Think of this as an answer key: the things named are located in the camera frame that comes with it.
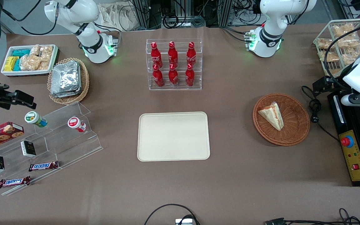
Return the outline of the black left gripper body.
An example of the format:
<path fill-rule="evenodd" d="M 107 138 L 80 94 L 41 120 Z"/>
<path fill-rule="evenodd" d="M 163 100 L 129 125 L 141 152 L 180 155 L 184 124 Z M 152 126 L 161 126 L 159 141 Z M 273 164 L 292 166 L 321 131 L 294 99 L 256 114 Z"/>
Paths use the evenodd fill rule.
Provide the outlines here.
<path fill-rule="evenodd" d="M 335 81 L 333 79 L 326 79 L 326 84 L 328 85 L 326 88 L 327 92 L 339 92 L 344 94 L 353 93 L 351 86 L 346 84 L 342 79 L 336 79 Z"/>

